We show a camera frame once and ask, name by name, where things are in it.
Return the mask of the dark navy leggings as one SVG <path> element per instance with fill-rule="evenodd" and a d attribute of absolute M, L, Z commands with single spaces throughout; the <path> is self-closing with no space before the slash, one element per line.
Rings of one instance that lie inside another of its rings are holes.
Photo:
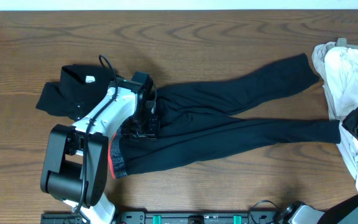
<path fill-rule="evenodd" d="M 157 92 L 156 139 L 129 139 L 122 130 L 109 150 L 115 179 L 220 159 L 278 143 L 341 141 L 337 120 L 240 119 L 262 103 L 298 94 L 317 83 L 300 54 L 221 82 L 169 85 Z"/>

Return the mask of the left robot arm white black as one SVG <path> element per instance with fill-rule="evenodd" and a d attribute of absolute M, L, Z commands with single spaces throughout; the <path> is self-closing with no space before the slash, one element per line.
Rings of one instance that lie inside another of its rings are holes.
<path fill-rule="evenodd" d="M 41 223 L 116 222 L 116 208 L 104 194 L 113 138 L 118 131 L 134 139 L 157 136 L 156 101 L 150 99 L 156 89 L 146 74 L 115 78 L 84 118 L 51 130 L 40 186 L 72 211 L 44 213 Z"/>

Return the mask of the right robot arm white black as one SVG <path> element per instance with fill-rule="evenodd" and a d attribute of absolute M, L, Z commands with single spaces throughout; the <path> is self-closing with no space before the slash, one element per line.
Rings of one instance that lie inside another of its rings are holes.
<path fill-rule="evenodd" d="M 342 122 L 343 128 L 358 142 L 358 107 Z M 358 194 L 322 212 L 303 202 L 290 204 L 276 217 L 275 223 L 282 224 L 358 224 Z"/>

